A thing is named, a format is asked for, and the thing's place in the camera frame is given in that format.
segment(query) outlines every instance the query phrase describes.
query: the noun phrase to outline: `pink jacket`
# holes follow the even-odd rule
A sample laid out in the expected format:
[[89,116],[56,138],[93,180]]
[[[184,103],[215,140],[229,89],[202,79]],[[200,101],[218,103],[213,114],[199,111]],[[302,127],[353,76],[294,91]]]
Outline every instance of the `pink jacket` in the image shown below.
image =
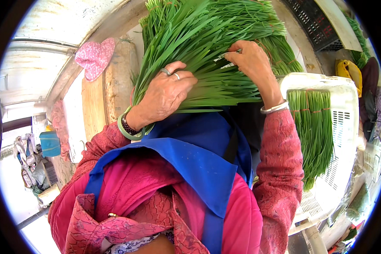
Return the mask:
[[[200,243],[205,214],[203,202],[176,170],[156,153],[141,153],[142,156],[131,153],[109,164],[105,168],[106,184],[102,186],[96,210],[92,211],[91,194],[83,194],[90,170],[104,153],[129,143],[116,123],[105,126],[87,143],[87,151],[82,152],[83,160],[53,202],[48,216],[52,236],[60,251],[97,252],[105,236],[109,241],[113,239],[112,243],[141,238],[125,228],[129,224],[130,228],[141,227],[144,236],[166,227],[179,228],[182,232],[188,230],[194,239],[186,239],[193,251],[186,251],[207,253]],[[288,111],[267,116],[260,154],[262,162],[257,167],[260,180],[253,191],[239,175],[235,177],[224,220],[223,253],[257,253],[259,248],[260,253],[284,254],[286,250],[288,231],[301,200],[303,185],[300,141]],[[171,204],[185,207],[185,217],[175,215],[164,223],[156,219],[146,226],[139,224],[137,218],[130,219],[130,213],[144,201],[160,198],[157,190],[167,185],[173,186],[178,193],[170,200]],[[109,218],[109,213],[120,217]],[[115,231],[131,235],[111,236],[116,234]]]

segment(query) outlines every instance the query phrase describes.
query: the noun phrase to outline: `pink hat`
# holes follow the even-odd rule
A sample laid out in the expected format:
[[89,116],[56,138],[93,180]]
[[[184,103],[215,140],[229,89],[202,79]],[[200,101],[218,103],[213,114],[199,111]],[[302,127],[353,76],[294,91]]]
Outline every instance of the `pink hat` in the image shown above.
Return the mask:
[[114,38],[107,38],[102,43],[86,42],[76,52],[75,61],[85,69],[87,81],[94,81],[104,71],[113,56]]

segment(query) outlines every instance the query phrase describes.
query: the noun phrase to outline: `woman's left hand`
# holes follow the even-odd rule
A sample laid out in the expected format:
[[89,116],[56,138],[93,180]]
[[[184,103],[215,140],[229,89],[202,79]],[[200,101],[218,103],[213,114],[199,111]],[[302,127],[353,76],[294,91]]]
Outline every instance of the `woman's left hand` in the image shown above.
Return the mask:
[[[185,67],[186,64],[177,61],[165,66],[172,73],[171,76],[163,72],[157,74],[149,84],[141,102],[126,115],[130,128],[140,130],[148,124],[164,120],[178,109],[193,85],[197,83],[197,79],[191,72],[175,72]],[[173,73],[178,74],[180,79],[178,80]]]

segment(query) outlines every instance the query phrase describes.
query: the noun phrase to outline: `silver bracelet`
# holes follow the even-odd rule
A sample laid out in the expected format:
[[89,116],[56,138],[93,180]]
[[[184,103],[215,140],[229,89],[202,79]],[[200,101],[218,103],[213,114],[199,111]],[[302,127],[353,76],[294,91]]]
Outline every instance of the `silver bracelet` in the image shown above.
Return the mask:
[[261,114],[270,114],[281,109],[289,109],[289,103],[285,100],[284,103],[279,104],[278,106],[272,107],[270,109],[265,109],[265,106],[260,109]]

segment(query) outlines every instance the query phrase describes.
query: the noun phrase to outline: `silver ring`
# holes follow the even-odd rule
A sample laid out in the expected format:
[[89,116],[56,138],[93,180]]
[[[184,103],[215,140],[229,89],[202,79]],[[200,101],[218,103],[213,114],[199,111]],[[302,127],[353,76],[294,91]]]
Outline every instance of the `silver ring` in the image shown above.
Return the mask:
[[172,75],[172,73],[170,73],[169,70],[167,70],[165,68],[160,69],[160,71],[162,71],[163,73],[167,74],[168,76]]

